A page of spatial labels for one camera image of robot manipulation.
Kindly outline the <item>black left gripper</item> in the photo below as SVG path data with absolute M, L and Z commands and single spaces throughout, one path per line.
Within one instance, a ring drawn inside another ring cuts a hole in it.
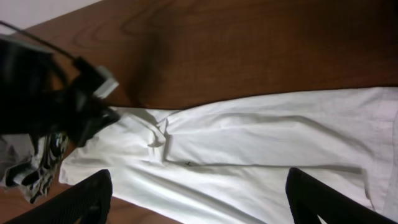
M 83 147 L 96 133 L 120 118 L 117 112 L 108 107 L 85 108 L 68 121 L 67 135 L 76 147 Z

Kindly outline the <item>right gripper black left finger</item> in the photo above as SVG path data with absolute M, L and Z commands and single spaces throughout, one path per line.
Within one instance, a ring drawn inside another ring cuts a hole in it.
M 105 224 L 113 185 L 103 169 L 6 224 Z

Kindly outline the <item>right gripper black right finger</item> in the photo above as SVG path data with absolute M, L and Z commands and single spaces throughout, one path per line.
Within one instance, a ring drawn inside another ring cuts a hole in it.
M 285 192 L 295 224 L 396 224 L 295 167 Z

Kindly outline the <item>white printed t-shirt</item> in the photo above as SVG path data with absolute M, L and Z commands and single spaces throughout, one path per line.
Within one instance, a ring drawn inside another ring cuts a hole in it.
M 189 110 L 117 108 L 59 181 L 109 170 L 113 195 L 182 223 L 292 223 L 296 167 L 397 220 L 397 89 L 302 91 Z

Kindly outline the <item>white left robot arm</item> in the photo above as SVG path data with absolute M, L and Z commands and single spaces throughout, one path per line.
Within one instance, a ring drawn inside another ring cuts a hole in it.
M 1 133 L 64 133 L 78 147 L 120 116 L 95 96 L 107 81 L 81 57 L 71 83 L 42 47 L 1 36 Z

